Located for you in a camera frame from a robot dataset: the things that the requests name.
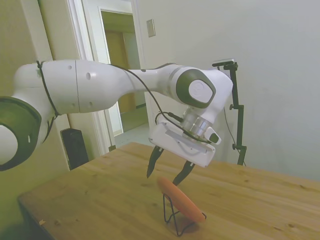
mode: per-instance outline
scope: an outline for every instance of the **black cable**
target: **black cable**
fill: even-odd
[[[164,111],[163,113],[164,113],[164,114],[167,114],[170,118],[173,118],[173,119],[177,120],[177,121],[180,122],[180,123],[182,123],[182,121],[183,121],[183,118],[182,118],[182,117],[179,117],[179,116],[175,115],[175,114],[172,113],[172,112],[166,112],[166,111]],[[157,119],[158,119],[158,117],[159,117],[160,114],[161,114],[161,112],[158,112],[158,114],[155,116],[155,118],[154,118],[155,124],[157,124]]]
[[[51,131],[51,128],[52,128],[52,125],[54,124],[54,121],[55,119],[60,115],[59,112],[57,111],[56,109],[56,106],[54,105],[54,102],[52,101],[51,99],[51,96],[50,96],[50,93],[49,93],[49,90],[47,88],[47,84],[46,84],[46,81],[45,81],[45,76],[44,76],[44,72],[42,71],[42,65],[43,65],[44,61],[42,61],[41,63],[37,60],[36,61],[36,64],[37,64],[37,67],[39,69],[39,72],[40,72],[40,75],[41,75],[41,79],[42,79],[42,83],[43,83],[43,87],[44,87],[44,90],[45,90],[45,93],[49,99],[49,102],[54,110],[54,117],[51,119],[51,123],[49,124],[49,121],[47,122],[48,123],[48,129],[47,129],[47,132],[46,132],[46,136],[45,136],[45,139],[43,140],[43,142],[46,141],[47,137],[49,136],[50,134],[50,131]]]
[[[225,119],[226,126],[227,126],[227,128],[228,128],[228,131],[229,131],[231,137],[232,137],[233,143],[234,143],[234,145],[236,146],[235,138],[234,138],[234,136],[232,135],[231,130],[230,130],[230,127],[229,127],[229,124],[228,124],[227,114],[226,114],[226,109],[225,109],[225,108],[223,108],[223,112],[224,112],[224,119]]]
[[[47,130],[47,132],[46,132],[46,136],[45,136],[45,139],[43,140],[43,142],[45,142],[45,141],[47,140],[47,137],[49,136],[49,133],[50,133],[51,128],[52,128],[52,125],[54,124],[54,120],[55,120],[55,117],[53,117],[53,118],[51,119],[50,125],[49,125],[49,121],[48,121],[48,130]]]
[[[157,119],[158,119],[160,114],[161,114],[161,112],[158,112],[158,114],[155,116],[155,119],[154,119],[155,124],[157,124]]]
[[[47,88],[47,85],[46,85],[46,81],[45,81],[45,76],[44,76],[44,72],[42,71],[42,64],[44,63],[43,61],[40,63],[39,61],[36,61],[37,63],[37,67],[40,71],[40,75],[41,75],[41,79],[42,79],[42,83],[43,83],[43,86],[44,86],[44,90],[45,90],[45,93],[49,99],[49,102],[54,110],[54,114],[55,114],[55,117],[58,117],[60,114],[59,112],[57,111],[56,109],[56,106],[54,105],[54,102],[52,101],[51,99],[51,96],[50,96],[50,93],[49,93],[49,90]]]
[[[171,121],[171,120],[164,114],[164,112],[162,111],[162,109],[161,109],[161,107],[160,107],[160,105],[159,105],[156,97],[153,95],[153,93],[150,91],[150,89],[148,88],[148,86],[145,84],[144,81],[142,81],[142,79],[141,79],[138,75],[136,75],[134,72],[132,72],[132,71],[130,71],[130,70],[128,70],[128,69],[125,69],[125,68],[123,68],[123,67],[121,67],[121,66],[117,66],[117,65],[113,65],[113,64],[110,64],[110,65],[111,65],[111,66],[114,66],[114,67],[116,67],[116,68],[118,68],[118,69],[122,69],[122,70],[124,70],[124,71],[132,74],[133,76],[135,76],[135,77],[142,83],[142,85],[145,87],[145,89],[149,92],[149,94],[150,94],[151,97],[153,98],[156,106],[158,107],[160,113],[162,114],[162,116],[163,116],[168,122],[170,122],[171,124],[173,124],[174,126],[176,126],[178,129],[181,129],[181,130],[183,131],[183,133],[184,133],[185,135],[187,135],[189,138],[192,138],[192,139],[194,139],[194,140],[196,140],[196,141],[198,141],[198,142],[201,142],[201,143],[206,143],[206,144],[210,144],[210,143],[211,143],[210,141],[202,140],[202,139],[200,139],[200,138],[194,137],[192,134],[190,134],[189,132],[187,132],[183,127],[179,126],[179,125],[176,124],[174,121]]]

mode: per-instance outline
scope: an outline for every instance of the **wire stand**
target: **wire stand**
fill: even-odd
[[[169,219],[167,220],[167,217],[166,217],[166,198],[169,200],[170,202],[170,206],[171,206],[171,211],[172,211],[172,214],[170,215]],[[175,232],[176,232],[176,235],[178,237],[181,237],[182,234],[184,234],[185,230],[188,229],[189,227],[193,226],[195,224],[195,222],[192,222],[190,224],[188,224],[187,226],[185,226],[182,231],[179,233],[179,230],[178,230],[178,225],[177,225],[177,220],[176,220],[176,214],[180,213],[180,211],[176,211],[174,210],[174,205],[171,201],[171,198],[167,195],[167,194],[163,194],[163,216],[164,216],[164,221],[168,224],[171,220],[171,218],[173,217],[173,221],[174,221],[174,226],[175,226]]]

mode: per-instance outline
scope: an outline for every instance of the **floor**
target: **floor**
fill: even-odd
[[[123,132],[135,129],[148,123],[147,107],[143,106],[133,111],[121,113]]]
[[[114,138],[115,138],[115,145],[117,148],[132,142],[154,146],[149,141],[149,124],[148,123],[138,126],[129,131],[126,131],[118,136],[115,136]]]

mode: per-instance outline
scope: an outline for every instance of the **black speaker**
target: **black speaker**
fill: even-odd
[[[80,130],[67,128],[61,131],[61,136],[69,158],[70,170],[89,162],[85,141]]]

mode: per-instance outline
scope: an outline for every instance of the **light switch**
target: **light switch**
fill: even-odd
[[[146,27],[148,29],[148,36],[149,38],[153,37],[156,35],[156,31],[155,31],[155,23],[153,19],[150,19],[148,21],[146,21]]]

